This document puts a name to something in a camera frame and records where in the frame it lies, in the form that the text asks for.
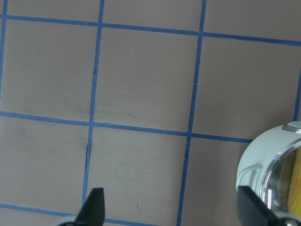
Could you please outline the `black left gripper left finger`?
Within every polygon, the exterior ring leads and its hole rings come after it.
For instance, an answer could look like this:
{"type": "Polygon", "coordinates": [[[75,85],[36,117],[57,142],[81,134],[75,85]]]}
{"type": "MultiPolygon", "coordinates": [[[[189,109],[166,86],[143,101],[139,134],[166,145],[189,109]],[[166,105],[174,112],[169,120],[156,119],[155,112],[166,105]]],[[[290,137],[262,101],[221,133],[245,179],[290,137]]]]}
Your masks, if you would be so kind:
{"type": "Polygon", "coordinates": [[[76,226],[102,226],[105,219],[105,203],[103,188],[93,188],[78,213],[76,226]]]}

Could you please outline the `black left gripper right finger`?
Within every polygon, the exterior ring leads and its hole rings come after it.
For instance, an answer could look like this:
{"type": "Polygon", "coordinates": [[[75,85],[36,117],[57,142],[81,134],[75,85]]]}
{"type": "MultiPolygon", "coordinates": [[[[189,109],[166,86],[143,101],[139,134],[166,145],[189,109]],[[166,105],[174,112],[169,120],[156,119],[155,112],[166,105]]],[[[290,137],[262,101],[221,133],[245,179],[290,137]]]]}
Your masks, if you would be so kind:
{"type": "Polygon", "coordinates": [[[301,222],[288,213],[275,214],[248,186],[238,186],[237,215],[243,226],[299,226],[301,222]]]}

